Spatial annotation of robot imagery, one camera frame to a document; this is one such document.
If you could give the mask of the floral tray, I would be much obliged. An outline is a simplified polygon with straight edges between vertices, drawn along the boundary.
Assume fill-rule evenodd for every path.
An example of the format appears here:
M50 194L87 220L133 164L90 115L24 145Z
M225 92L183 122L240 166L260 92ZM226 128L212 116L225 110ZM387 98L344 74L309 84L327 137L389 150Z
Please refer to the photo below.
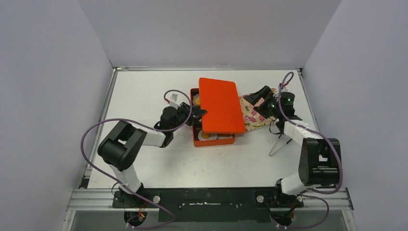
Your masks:
M270 123L274 123L276 121L276 118L273 116L269 118L264 118L261 116L254 110L254 106L244 99L245 96L246 95L240 96L239 100L246 132L269 126Z

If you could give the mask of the small orange cookie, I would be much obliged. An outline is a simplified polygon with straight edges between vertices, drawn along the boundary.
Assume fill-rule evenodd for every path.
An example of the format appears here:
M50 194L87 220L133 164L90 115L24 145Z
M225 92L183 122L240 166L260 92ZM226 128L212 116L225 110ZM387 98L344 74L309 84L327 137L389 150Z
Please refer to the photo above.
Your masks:
M202 137L202 139L207 140L207 139L209 139L211 137L211 134L202 131L201 137Z

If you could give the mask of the orange cookie tin box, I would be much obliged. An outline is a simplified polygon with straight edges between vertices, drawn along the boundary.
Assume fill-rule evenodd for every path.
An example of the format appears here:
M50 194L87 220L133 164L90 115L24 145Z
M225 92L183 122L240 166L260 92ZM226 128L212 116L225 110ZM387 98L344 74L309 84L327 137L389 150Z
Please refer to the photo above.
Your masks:
M190 95L191 95L191 101L193 104L193 107L199 107L201 108L201 105L195 105L194 100L195 99L200 99L200 94L199 94L199 89L198 88L193 88L190 90ZM198 124L195 124L192 126L192 131L193 131L193 144L195 147L207 147L207 146L218 146L218 145L229 145L233 144L235 142L235 135L234 139L224 139L224 140L212 140L212 141L199 141L198 140L198 133L200 130L203 130L202 127L202 121L199 122Z

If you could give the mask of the orange tin lid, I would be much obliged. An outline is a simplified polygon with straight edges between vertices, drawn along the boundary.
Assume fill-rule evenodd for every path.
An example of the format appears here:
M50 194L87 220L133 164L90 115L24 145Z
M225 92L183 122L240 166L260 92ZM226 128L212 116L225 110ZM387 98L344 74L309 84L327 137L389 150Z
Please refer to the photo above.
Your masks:
M241 134L245 124L236 84L232 81L200 78L200 107L207 113L202 128L207 133Z

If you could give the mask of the metal tongs with black tips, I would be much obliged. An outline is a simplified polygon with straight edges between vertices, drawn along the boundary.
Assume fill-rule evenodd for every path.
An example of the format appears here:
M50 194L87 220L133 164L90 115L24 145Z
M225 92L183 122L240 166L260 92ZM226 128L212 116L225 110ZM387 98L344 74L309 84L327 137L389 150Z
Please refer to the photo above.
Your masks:
M292 141L292 138L290 138L289 136L284 135L284 134L279 135L278 139L272 145L272 148L270 149L268 153L268 157L272 157L278 152L280 152L291 141Z

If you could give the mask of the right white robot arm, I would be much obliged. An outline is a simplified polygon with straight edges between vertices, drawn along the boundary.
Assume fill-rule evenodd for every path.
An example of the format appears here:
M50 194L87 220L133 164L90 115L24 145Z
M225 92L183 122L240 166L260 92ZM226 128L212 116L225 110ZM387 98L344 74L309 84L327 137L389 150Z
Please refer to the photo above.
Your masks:
M339 186L343 180L340 142L312 130L295 114L295 95L279 89L273 93L264 86L244 99L264 118L274 117L280 133L301 147L297 173L280 180L280 188L272 193L273 202L284 206L292 195L319 186Z

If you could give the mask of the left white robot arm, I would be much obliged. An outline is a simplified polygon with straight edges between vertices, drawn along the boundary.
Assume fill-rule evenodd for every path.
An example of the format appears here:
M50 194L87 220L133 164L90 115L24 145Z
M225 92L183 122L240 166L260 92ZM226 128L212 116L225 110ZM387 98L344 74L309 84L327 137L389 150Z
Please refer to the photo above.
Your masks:
M125 201L132 207L140 206L144 200L143 188L133 163L142 146L167 147L173 140L173 132L184 124L192 126L207 114L207 110L191 107L187 103L165 107L160 120L153 129L134 127L124 120L118 121L98 147L97 153L113 170L124 191Z

